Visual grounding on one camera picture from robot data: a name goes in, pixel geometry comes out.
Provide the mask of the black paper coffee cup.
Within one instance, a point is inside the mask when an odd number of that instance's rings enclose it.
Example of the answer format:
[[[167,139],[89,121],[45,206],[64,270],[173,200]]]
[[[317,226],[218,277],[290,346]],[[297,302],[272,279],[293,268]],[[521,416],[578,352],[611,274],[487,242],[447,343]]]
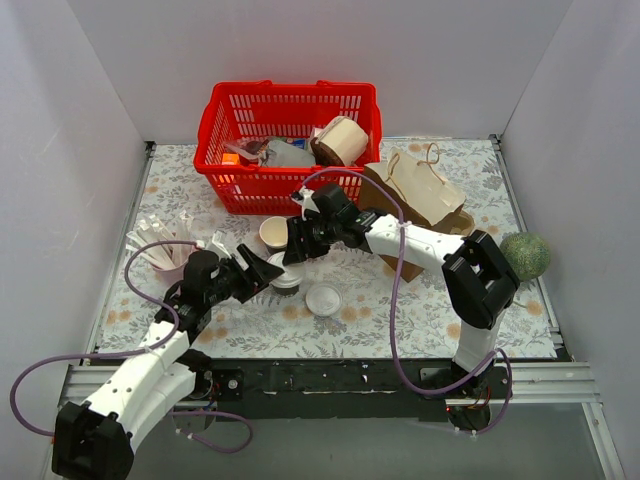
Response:
[[[293,282],[274,281],[271,283],[271,287],[273,288],[276,294],[283,297],[289,297],[289,296],[296,295],[299,292],[300,284],[301,284],[300,281],[293,281]]]

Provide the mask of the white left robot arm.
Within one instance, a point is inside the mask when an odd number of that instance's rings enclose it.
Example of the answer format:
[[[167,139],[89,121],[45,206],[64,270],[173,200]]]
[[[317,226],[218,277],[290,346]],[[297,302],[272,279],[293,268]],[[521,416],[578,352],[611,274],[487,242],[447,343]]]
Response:
[[[205,398],[211,373],[187,366],[184,355],[204,329],[212,307],[241,303],[283,275],[281,267],[240,245],[238,259],[222,247],[193,251],[182,278],[161,302],[155,321],[115,373],[82,403],[66,403],[56,417],[52,470],[67,479],[124,479],[136,450],[177,402]]]

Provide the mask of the brown paper bag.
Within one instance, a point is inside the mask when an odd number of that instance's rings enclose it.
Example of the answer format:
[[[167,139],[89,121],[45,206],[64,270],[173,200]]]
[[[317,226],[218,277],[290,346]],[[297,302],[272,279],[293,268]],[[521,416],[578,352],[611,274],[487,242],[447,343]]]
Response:
[[[413,224],[444,233],[446,218],[463,210],[465,193],[438,172],[440,147],[429,143],[422,159],[393,147],[385,162],[364,166],[358,206],[395,214],[398,203],[404,218]]]

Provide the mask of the white plastic cup lid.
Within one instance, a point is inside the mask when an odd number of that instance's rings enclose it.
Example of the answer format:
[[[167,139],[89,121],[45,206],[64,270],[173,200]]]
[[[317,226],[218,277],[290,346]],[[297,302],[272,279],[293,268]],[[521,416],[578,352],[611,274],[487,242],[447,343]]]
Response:
[[[305,303],[313,315],[331,317],[340,310],[342,295],[332,284],[316,283],[307,291]]]

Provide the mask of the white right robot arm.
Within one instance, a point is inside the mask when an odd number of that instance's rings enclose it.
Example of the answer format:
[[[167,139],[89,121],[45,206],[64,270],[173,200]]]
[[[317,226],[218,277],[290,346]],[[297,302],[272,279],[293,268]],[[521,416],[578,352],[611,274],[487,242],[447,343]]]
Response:
[[[379,209],[361,210],[336,184],[317,191],[302,187],[291,198],[301,213],[287,221],[285,265],[325,256],[333,244],[342,243],[441,273],[461,330],[451,363],[452,383],[434,392],[455,389],[471,398],[486,389],[500,324],[520,285],[489,234],[438,233]]]

